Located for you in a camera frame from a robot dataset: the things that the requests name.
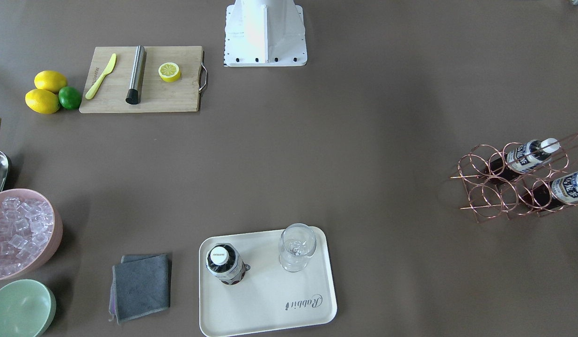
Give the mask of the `tea bottle white cap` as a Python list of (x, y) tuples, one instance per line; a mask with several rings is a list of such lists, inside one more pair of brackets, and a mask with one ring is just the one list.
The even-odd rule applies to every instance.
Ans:
[(250, 270), (250, 265), (244, 262), (230, 243), (216, 244), (207, 253), (206, 266), (207, 270), (225, 285), (237, 284)]

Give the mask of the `copper wire bottle basket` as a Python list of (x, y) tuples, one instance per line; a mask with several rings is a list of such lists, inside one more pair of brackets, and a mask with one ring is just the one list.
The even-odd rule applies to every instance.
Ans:
[(561, 147), (552, 154), (548, 162), (521, 175), (515, 181), (501, 185), (489, 181), (490, 176), (483, 174), (485, 167), (497, 155), (505, 155), (529, 141), (511, 142), (501, 148), (481, 144), (471, 149), (458, 160), (456, 172), (452, 176), (453, 179), (460, 180), (464, 186), (467, 195), (464, 209), (471, 210), (477, 222), (483, 222), (499, 216), (509, 219), (527, 215), (546, 216), (578, 205), (576, 203), (563, 205), (554, 210), (539, 211), (530, 203), (533, 189), (578, 171), (574, 167), (578, 158), (573, 156), (573, 151), (578, 148), (578, 132), (556, 140), (560, 142)]

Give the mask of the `clear wine glass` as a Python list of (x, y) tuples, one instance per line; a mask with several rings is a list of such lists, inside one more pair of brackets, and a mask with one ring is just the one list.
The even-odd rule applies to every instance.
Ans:
[(281, 233), (279, 262), (287, 272), (303, 271), (316, 252), (317, 237), (313, 227), (303, 223), (291, 224)]

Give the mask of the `cream rabbit tray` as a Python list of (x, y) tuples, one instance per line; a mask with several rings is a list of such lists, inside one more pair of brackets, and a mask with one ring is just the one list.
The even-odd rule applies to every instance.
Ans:
[[(326, 324), (337, 314), (331, 260), (325, 233), (313, 228), (317, 248), (303, 271), (285, 271), (279, 262), (282, 231), (209, 237), (201, 243), (199, 325), (208, 337), (228, 337)], [(236, 285), (225, 285), (207, 270), (208, 252), (230, 243), (250, 271)]]

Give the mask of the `half lemon slice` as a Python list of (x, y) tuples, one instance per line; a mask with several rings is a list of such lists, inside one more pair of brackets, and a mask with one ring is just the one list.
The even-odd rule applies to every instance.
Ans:
[(181, 77), (181, 70), (174, 62), (165, 62), (158, 68), (158, 75), (165, 82), (175, 82)]

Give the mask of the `steel muddler black tip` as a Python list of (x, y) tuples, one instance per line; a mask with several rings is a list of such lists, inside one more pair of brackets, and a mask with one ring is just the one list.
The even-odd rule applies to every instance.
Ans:
[(130, 85), (127, 90), (126, 103), (137, 105), (141, 102), (141, 92), (147, 52), (143, 45), (138, 45), (135, 51), (133, 66), (131, 71)]

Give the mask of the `grey folded cloth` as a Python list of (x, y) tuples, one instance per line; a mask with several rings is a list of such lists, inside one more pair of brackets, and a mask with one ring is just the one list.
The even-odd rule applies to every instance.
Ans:
[(109, 313), (117, 324), (169, 309), (167, 254), (124, 255), (112, 267)]

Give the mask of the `wooden cutting board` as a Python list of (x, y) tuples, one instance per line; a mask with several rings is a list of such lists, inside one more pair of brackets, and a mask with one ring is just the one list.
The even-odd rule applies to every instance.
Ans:
[[(94, 98), (83, 98), (81, 113), (161, 113), (197, 112), (200, 107), (201, 79), (207, 79), (203, 71), (204, 49), (200, 45), (145, 46), (146, 61), (143, 71), (139, 104), (126, 102), (133, 71), (133, 60), (137, 47), (96, 47), (88, 70), (86, 93), (101, 73), (111, 55), (116, 54), (115, 68), (108, 74)], [(165, 62), (174, 62), (180, 67), (180, 79), (163, 81), (158, 68)]]

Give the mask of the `yellow plastic knife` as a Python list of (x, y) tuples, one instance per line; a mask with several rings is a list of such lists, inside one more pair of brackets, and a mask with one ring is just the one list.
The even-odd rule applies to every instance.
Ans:
[(117, 54), (113, 53), (111, 55), (107, 65), (106, 65), (106, 67), (103, 69), (103, 72), (98, 76), (96, 81), (93, 83), (93, 85), (89, 88), (88, 92), (85, 94), (86, 100), (91, 100), (92, 98), (94, 98), (94, 96), (96, 95), (96, 93), (100, 89), (100, 86), (102, 85), (105, 77), (107, 77), (107, 75), (109, 75), (113, 72), (115, 65), (116, 65), (116, 62), (117, 62)]

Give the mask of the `green lime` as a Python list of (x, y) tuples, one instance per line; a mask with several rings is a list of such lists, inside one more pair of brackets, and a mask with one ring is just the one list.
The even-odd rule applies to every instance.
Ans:
[(66, 110), (77, 110), (82, 102), (82, 94), (71, 86), (64, 86), (58, 91), (60, 106)]

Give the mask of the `yellow lemon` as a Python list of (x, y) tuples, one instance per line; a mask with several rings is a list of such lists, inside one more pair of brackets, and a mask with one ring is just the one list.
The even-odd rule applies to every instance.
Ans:
[(34, 85), (37, 89), (43, 89), (57, 94), (62, 88), (68, 85), (68, 80), (58, 71), (43, 70), (34, 77)]
[(40, 114), (53, 114), (60, 109), (58, 96), (45, 89), (33, 89), (27, 92), (25, 103), (32, 111)]

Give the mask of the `pink bowl with ice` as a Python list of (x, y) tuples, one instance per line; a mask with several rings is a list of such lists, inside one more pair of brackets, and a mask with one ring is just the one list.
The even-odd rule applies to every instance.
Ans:
[(0, 281), (20, 277), (46, 263), (63, 235), (51, 202), (29, 189), (0, 192)]

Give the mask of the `green bowl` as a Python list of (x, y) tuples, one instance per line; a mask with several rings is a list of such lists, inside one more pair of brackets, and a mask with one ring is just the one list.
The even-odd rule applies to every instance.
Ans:
[(40, 337), (55, 317), (53, 292), (39, 281), (21, 279), (0, 288), (0, 337)]

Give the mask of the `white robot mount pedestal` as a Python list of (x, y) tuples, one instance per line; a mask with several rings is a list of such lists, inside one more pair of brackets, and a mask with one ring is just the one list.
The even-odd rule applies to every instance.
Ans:
[(224, 66), (307, 64), (303, 9), (293, 0), (236, 0), (225, 13)]

